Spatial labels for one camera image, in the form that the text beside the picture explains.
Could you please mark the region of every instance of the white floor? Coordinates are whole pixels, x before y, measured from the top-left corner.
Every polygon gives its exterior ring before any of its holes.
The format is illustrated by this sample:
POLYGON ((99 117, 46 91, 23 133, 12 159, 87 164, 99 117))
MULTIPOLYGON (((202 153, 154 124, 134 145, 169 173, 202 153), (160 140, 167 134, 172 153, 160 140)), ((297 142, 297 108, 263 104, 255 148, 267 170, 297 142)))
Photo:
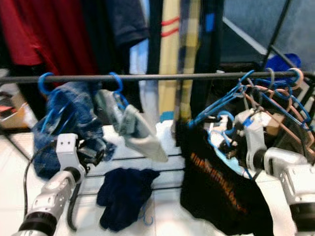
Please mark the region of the white floor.
MULTIPOLYGON (((181 153, 179 148, 174 147, 174 141, 170 134, 170 121, 157 125, 157 135, 167 154, 181 153)), ((119 137, 111 126, 104 127, 105 138, 118 145, 114 158, 126 158, 141 156, 139 153, 125 147, 124 141, 119 137)), ((32 134, 18 134, 13 136, 14 140, 24 148, 30 155, 33 152, 32 134)), ((3 137, 0 137, 0 235, 10 236, 15 233, 22 220, 24 211, 23 198, 23 174, 27 162, 24 157, 16 151, 13 146, 3 137)), ((149 159, 132 161, 102 162, 92 169, 90 174, 103 174, 109 170, 124 168, 152 168, 154 170, 175 169, 184 167, 184 159, 179 156, 170 157, 167 163, 156 163, 149 159)), ((273 212, 275 235, 294 234, 294 225, 289 215, 289 208, 285 203, 280 183, 272 178, 262 175, 259 177, 259 187, 273 212)), ((181 185, 183 172, 167 172, 154 181, 154 187, 169 187, 181 185)), ((81 192, 97 192, 102 185, 103 178, 87 179, 81 186, 81 192)), ((28 175, 29 205, 40 192, 44 181, 36 177, 33 168, 28 175)), ((102 230, 99 219, 104 208, 95 205, 95 197, 79 197, 74 210, 74 224, 78 227, 76 233, 71 232, 66 224, 65 212, 59 221, 57 236, 222 236, 223 234, 212 227, 210 223, 195 220, 181 207, 179 203, 180 189, 154 191, 149 199, 146 218, 150 221, 151 216, 154 223, 146 226, 142 219, 133 223, 128 228, 112 233, 102 230)))

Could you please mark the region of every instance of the denim fabric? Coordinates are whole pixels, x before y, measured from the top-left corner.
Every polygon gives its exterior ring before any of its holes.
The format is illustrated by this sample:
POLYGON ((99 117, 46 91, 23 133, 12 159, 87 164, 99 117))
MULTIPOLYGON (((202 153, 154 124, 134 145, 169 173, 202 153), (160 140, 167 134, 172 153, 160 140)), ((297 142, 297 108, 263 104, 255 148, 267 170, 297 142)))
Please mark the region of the denim fabric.
MULTIPOLYGON (((73 114, 73 118, 63 128, 61 133, 78 134, 79 139, 86 140, 86 146, 95 151, 105 150, 105 161, 112 158, 115 145, 103 139, 102 123, 94 114, 94 105, 92 97, 100 89, 98 83, 87 82, 69 82, 54 89, 48 97, 47 114, 54 110, 55 112, 49 118, 43 131, 46 117, 39 121, 32 132, 34 133, 35 152, 58 136, 60 123, 64 123, 59 111, 63 109, 64 113, 73 114)), ((44 179, 51 178, 60 170, 60 164, 54 147, 48 147, 38 153, 34 158, 34 168, 36 174, 44 179)))

